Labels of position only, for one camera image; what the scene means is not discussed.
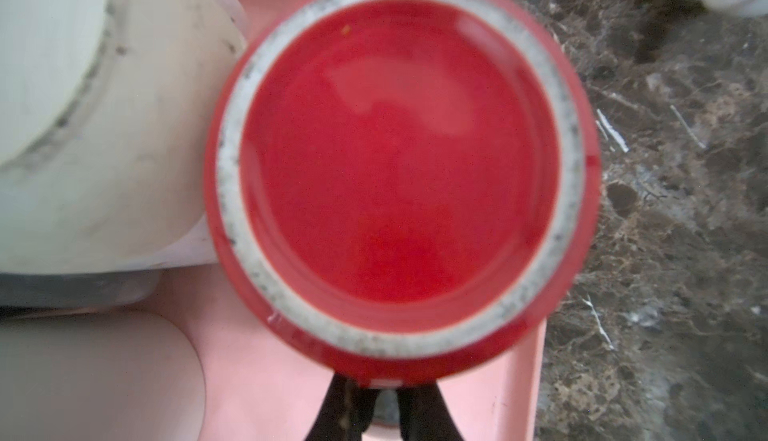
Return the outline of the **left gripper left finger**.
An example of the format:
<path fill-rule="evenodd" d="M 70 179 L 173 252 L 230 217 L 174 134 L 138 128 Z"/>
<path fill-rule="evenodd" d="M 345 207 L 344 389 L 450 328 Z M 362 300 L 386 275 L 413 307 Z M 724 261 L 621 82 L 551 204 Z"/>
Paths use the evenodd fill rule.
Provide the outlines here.
<path fill-rule="evenodd" d="M 335 373 L 306 441 L 361 441 L 380 394 Z"/>

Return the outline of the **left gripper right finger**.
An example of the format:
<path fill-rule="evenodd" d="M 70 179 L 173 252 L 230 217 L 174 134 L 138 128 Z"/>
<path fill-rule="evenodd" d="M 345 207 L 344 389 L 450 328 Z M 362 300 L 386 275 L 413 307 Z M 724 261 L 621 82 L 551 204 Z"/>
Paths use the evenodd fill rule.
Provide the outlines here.
<path fill-rule="evenodd" d="M 464 440 L 436 383 L 400 388 L 397 400 L 403 440 Z"/>

